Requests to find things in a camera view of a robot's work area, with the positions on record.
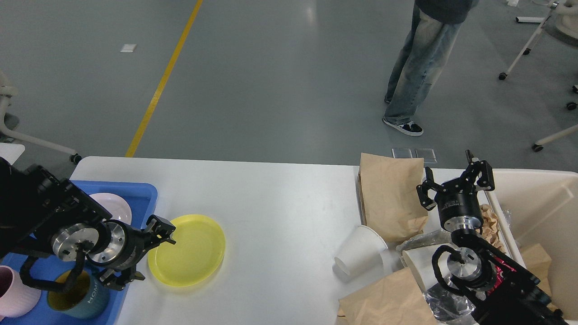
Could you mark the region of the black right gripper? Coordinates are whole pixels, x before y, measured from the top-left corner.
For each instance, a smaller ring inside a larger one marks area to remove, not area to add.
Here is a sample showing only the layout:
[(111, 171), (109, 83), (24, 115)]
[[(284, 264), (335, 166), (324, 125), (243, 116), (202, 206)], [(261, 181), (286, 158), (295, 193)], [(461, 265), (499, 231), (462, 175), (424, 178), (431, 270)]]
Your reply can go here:
[[(425, 179), (416, 187), (420, 204), (427, 211), (436, 205), (440, 226), (448, 232), (456, 230), (478, 231), (483, 226), (483, 218), (477, 192), (495, 190), (493, 168), (480, 160), (470, 150), (465, 150), (468, 166), (458, 179), (437, 184), (431, 168), (425, 168)], [(429, 191), (436, 194), (436, 202)]]

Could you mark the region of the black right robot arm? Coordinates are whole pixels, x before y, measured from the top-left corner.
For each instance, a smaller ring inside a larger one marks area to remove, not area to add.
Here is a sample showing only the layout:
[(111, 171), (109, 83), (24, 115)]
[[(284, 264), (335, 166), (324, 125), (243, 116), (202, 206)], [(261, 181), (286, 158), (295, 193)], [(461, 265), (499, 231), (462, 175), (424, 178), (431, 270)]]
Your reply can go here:
[(468, 166), (460, 177), (438, 184), (425, 168), (416, 187), (421, 205), (438, 209), (440, 226), (452, 246), (441, 245), (432, 255), (435, 279), (444, 290), (467, 298), (471, 316), (480, 325), (565, 325), (560, 309), (539, 288), (540, 280), (482, 236), (483, 218), (477, 193), (495, 189), (493, 169), (466, 151)]

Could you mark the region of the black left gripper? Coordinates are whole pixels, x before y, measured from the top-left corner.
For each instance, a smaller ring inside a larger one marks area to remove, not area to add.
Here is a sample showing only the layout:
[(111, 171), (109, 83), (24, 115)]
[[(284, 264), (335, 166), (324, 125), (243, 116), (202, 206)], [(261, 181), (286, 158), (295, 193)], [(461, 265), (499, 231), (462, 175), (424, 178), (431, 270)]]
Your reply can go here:
[(132, 266), (142, 259), (146, 251), (162, 243), (176, 244), (172, 238), (176, 227), (155, 214), (148, 217), (142, 230), (118, 220), (105, 221), (103, 225), (108, 234), (104, 247), (89, 253), (87, 259), (97, 267), (106, 268), (97, 274), (97, 280), (107, 289), (122, 291), (134, 281), (145, 280), (145, 276)]

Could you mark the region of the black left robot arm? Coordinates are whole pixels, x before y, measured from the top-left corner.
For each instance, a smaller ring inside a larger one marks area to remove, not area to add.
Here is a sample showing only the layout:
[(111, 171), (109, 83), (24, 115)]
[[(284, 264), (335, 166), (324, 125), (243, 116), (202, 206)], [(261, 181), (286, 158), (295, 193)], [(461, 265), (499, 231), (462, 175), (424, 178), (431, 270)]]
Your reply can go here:
[[(139, 230), (114, 220), (110, 212), (68, 179), (58, 180), (41, 165), (24, 171), (0, 161), (1, 256), (26, 256), (20, 278), (31, 288), (65, 293), (77, 282), (85, 264), (97, 267), (97, 281), (124, 290), (144, 280), (139, 261), (162, 243), (175, 245), (175, 226), (150, 215)], [(63, 283), (35, 279), (31, 269), (40, 258), (55, 256), (74, 266)]]

